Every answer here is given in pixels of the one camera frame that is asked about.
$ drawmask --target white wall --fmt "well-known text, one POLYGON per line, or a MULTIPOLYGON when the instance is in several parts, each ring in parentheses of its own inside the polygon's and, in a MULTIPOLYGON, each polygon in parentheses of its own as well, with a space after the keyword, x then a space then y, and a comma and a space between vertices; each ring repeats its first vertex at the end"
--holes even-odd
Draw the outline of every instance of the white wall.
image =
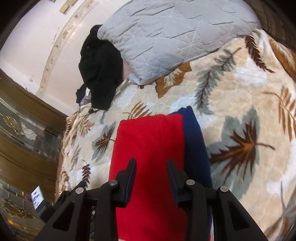
POLYGON ((20 20, 5 42, 0 51, 0 68, 18 84, 36 94, 55 39, 84 1, 78 0, 66 15, 59 11, 65 0, 38 2, 20 20))
POLYGON ((78 0, 64 15, 59 10, 65 1, 41 0, 21 19, 0 51, 0 68, 35 95, 42 83, 42 92, 39 90, 37 96, 72 115, 78 109, 75 92, 83 84, 78 69, 82 44, 92 26, 103 24, 128 0, 78 0), (59 38, 72 21, 75 28, 66 39, 59 38), (56 46, 60 51, 51 53, 56 46), (57 58, 50 64, 53 56, 57 58))

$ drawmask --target folded clothes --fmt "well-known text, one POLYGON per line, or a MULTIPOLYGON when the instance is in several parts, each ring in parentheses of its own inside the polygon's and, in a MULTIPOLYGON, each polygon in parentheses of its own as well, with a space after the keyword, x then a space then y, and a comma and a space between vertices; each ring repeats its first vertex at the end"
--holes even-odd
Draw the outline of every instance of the folded clothes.
POLYGON ((76 102, 81 102, 85 94, 83 90, 87 87, 91 92, 91 106, 108 110, 116 88, 122 83, 123 61, 111 42, 98 39, 100 27, 92 27, 80 51, 78 66, 85 86, 77 90, 76 102))
POLYGON ((182 116, 156 115, 122 120, 117 130, 109 179, 137 161, 131 200, 117 208, 118 237, 125 241, 180 241, 185 239, 186 213, 173 201, 166 160, 184 166, 182 116))
POLYGON ((185 136, 184 171, 187 176, 207 188, 212 188, 210 161, 207 149, 191 106, 181 108, 172 114, 183 116, 185 136))

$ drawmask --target decorative molding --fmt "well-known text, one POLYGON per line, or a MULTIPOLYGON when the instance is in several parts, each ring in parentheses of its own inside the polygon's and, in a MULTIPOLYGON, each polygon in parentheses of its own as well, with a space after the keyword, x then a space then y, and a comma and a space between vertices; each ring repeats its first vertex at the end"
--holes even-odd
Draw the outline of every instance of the decorative molding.
POLYGON ((26 91, 1 69, 0 105, 8 108, 12 112, 9 115, 15 119, 22 119, 21 122, 32 124, 40 130, 46 128, 47 133, 54 133, 55 137, 65 130, 67 117, 65 114, 26 91))
POLYGON ((64 5, 61 7, 61 9, 59 10, 61 13, 66 14, 69 10, 70 7, 74 6, 74 4, 77 2, 78 0, 67 0, 64 5))
POLYGON ((85 18, 85 16, 90 12, 90 10, 95 7, 100 0, 86 0, 72 15, 72 17, 69 19, 69 21, 64 26, 63 30, 59 34, 58 38, 56 39, 54 46, 49 54, 49 57, 47 59, 47 63, 44 67, 40 87, 36 93, 36 96, 39 98, 42 98, 47 84, 48 80, 50 78, 50 75, 52 73, 52 69, 55 66, 55 63, 61 53, 61 50, 63 49, 63 46, 67 41, 70 39, 70 36, 73 34, 73 31, 76 29, 78 24, 85 18))

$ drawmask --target leaf pattern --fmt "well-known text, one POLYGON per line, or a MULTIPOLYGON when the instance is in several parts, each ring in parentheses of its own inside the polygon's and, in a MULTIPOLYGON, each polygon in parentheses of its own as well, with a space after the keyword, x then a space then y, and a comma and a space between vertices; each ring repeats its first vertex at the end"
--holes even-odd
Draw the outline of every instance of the leaf pattern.
POLYGON ((270 73, 274 73, 271 69, 267 68, 266 64, 261 60, 260 51, 256 44, 255 38, 252 35, 244 35, 241 36, 244 39, 246 44, 246 48, 248 49, 248 53, 251 59, 255 62, 255 64, 264 71, 268 71, 270 73))
MULTIPOLYGON (((117 100, 130 85, 131 85, 131 82, 128 79, 121 83, 121 85, 116 89, 115 95, 114 95, 113 100, 111 102, 111 106, 113 105, 114 101, 117 100)), ((105 110, 100 118, 101 125, 104 124, 106 112, 107 111, 105 110)))
POLYGON ((91 115, 93 113, 97 113, 99 110, 95 110, 94 108, 90 108, 88 114, 91 115))
POLYGON ((296 82, 296 53, 273 39, 269 40, 269 44, 285 71, 296 82))
POLYGON ((274 95, 279 99, 279 123, 282 124, 284 134, 288 132, 291 142, 293 137, 296 138, 296 99, 291 99, 292 94, 290 93, 289 89, 285 88, 284 86, 282 86, 280 95, 276 94, 275 92, 268 91, 263 92, 263 94, 274 95))
POLYGON ((66 123, 66 132, 65 132, 65 136, 68 135, 68 133, 70 132, 70 130, 72 129, 73 123, 78 115, 78 111, 76 111, 72 116, 69 116, 66 118, 67 123, 66 123))
POLYGON ((180 85, 183 82, 184 75, 190 71, 192 71, 190 62, 187 62, 176 68, 169 75, 157 79, 155 81, 155 90, 158 98, 163 97, 173 86, 180 85))
POLYGON ((24 134, 20 123, 18 123, 13 117, 3 116, 3 119, 9 127, 13 128, 13 130, 16 132, 16 134, 18 134, 18 135, 24 134))
POLYGON ((70 146, 71 146, 71 147, 74 147, 76 137, 77 137, 77 134, 75 133, 75 134, 72 136, 72 139, 71 139, 71 143, 70 143, 70 146))
POLYGON ((62 171, 59 176, 59 194, 61 194, 64 190, 66 190, 67 185, 66 183, 69 181, 69 175, 66 171, 62 171))
POLYGON ((141 118, 144 116, 151 116, 152 113, 149 112, 149 109, 145 110, 146 107, 147 105, 144 105, 142 101, 139 101, 134 105, 131 112, 123 112, 123 114, 128 114, 127 120, 141 118))
POLYGON ((74 155, 73 155, 73 157, 71 159, 71 169, 70 169, 70 171, 72 171, 74 169, 75 165, 77 164, 80 150, 81 150, 81 148, 78 148, 78 146, 77 146, 75 151, 74 151, 74 155))
POLYGON ((89 164, 86 164, 85 166, 82 167, 82 181, 85 181, 86 187, 88 187, 88 184, 89 184, 89 175, 91 174, 90 170, 91 168, 89 167, 89 164))
POLYGON ((91 127, 93 127, 94 123, 90 122, 88 116, 84 116, 83 119, 80 121, 78 129, 80 130, 80 135, 85 137, 90 131, 91 127))
POLYGON ((283 212, 282 215, 267 228, 264 232, 265 236, 271 240, 282 241, 285 239, 289 230, 295 225, 296 216, 296 188, 294 189, 287 206, 284 203, 283 185, 281 184, 281 202, 283 212))
POLYGON ((200 83, 197 87, 195 98, 197 110, 202 114, 212 115, 213 112, 209 109, 208 97, 215 86, 217 81, 220 81, 219 75, 223 75, 224 72, 230 72, 236 66, 234 55, 241 50, 239 47, 233 53, 228 49, 223 49, 224 55, 220 55, 219 58, 215 58, 216 65, 212 66, 209 70, 204 70, 198 73, 201 77, 198 79, 200 83))
POLYGON ((108 148, 109 142, 113 141, 113 139, 111 139, 113 132, 115 130, 115 126, 116 126, 116 121, 113 122, 112 125, 110 126, 105 126, 103 128, 102 134, 100 137, 98 137, 95 141, 93 141, 93 148, 94 148, 94 154, 92 156, 92 159, 96 158, 96 161, 100 160, 103 155, 105 154, 105 151, 108 148))
POLYGON ((248 165, 250 166, 250 172, 252 175, 253 166, 256 157, 256 146, 264 146, 275 150, 271 145, 264 143, 257 143, 257 131, 256 121, 250 121, 245 123, 245 129, 243 130, 243 137, 239 136, 236 131, 230 136, 237 145, 225 146, 227 150, 219 149, 220 153, 211 153, 211 164, 222 163, 228 161, 225 167, 222 169, 223 173, 226 173, 224 180, 228 178, 231 172, 237 167, 237 175, 241 169, 243 169, 242 179, 244 180, 248 165))

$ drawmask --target brown leaf print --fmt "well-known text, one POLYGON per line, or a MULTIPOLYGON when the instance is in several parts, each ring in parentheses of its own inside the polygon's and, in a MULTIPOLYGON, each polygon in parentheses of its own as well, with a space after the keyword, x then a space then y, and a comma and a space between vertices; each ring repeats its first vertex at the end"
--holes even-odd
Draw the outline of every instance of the brown leaf print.
POLYGON ((94 123, 90 122, 87 118, 88 116, 83 117, 78 126, 78 129, 80 130, 80 135, 82 137, 85 137, 88 131, 90 131, 91 127, 94 125, 94 123))
POLYGON ((108 143, 109 141, 114 141, 111 139, 111 136, 113 134, 113 131, 115 130, 115 127, 112 126, 107 133, 104 133, 103 134, 103 138, 98 140, 96 143, 95 143, 95 147, 97 147, 97 150, 96 152, 99 153, 104 153, 108 147, 108 143))
POLYGON ((272 150, 275 150, 271 145, 264 143, 257 143, 257 132, 256 132, 256 122, 252 123, 252 120, 249 124, 245 123, 244 137, 239 136, 235 131, 230 138, 235 141, 238 145, 236 146, 226 146, 228 150, 219 149, 220 153, 213 154, 211 153, 211 164, 222 163, 228 161, 225 167, 222 170, 222 173, 227 173, 225 180, 231 174, 235 167, 237 167, 237 174, 241 169, 241 166, 244 166, 242 179, 244 180, 246 170, 248 165, 250 165, 250 171, 252 175, 253 166, 256 157, 256 146, 269 147, 272 150))
POLYGON ((271 69, 267 68, 266 64, 261 60, 260 51, 257 47, 256 41, 252 35, 241 36, 244 39, 246 44, 246 48, 248 49, 248 53, 251 59, 255 62, 255 64, 264 71, 268 71, 270 73, 274 73, 271 69))
POLYGON ((85 181, 86 187, 89 184, 89 175, 91 174, 90 170, 91 168, 89 167, 89 164, 86 164, 85 166, 82 167, 82 181, 85 181))
POLYGON ((97 113, 99 110, 95 110, 94 108, 90 108, 88 114, 91 115, 93 113, 97 113))
POLYGON ((144 105, 144 103, 142 103, 142 101, 139 101, 138 103, 136 103, 134 105, 131 112, 123 112, 123 114, 128 114, 127 120, 137 119, 137 118, 141 118, 144 116, 151 116, 152 113, 149 112, 149 109, 145 110, 146 107, 147 107, 147 105, 144 105))
POLYGON ((60 176, 59 176, 59 183, 61 185, 61 190, 59 191, 59 193, 63 192, 64 190, 66 190, 66 182, 69 181, 69 176, 67 174, 66 171, 62 171, 60 176))
POLYGON ((68 133, 72 129, 73 122, 76 119, 77 115, 78 115, 78 111, 76 111, 72 116, 67 117, 65 136, 68 135, 68 133))
POLYGON ((283 212, 282 215, 272 224, 269 228, 267 228, 264 232, 265 236, 271 240, 281 241, 285 240, 287 234, 295 225, 295 215, 296 215, 296 188, 294 189, 288 204, 285 205, 284 197, 283 197, 283 185, 281 184, 281 202, 283 212))
POLYGON ((285 71, 296 82, 296 53, 273 39, 269 40, 269 44, 285 71))
POLYGON ((263 92, 263 94, 274 95, 279 99, 279 123, 282 124, 284 134, 288 132, 289 140, 291 142, 293 137, 296 138, 296 100, 291 100, 292 95, 289 92, 289 89, 285 88, 284 86, 281 89, 280 95, 276 94, 275 92, 268 91, 263 92))
POLYGON ((158 98, 163 97, 173 86, 180 85, 183 82, 184 75, 190 71, 192 71, 190 62, 187 62, 179 66, 169 75, 157 79, 155 81, 155 90, 158 98))

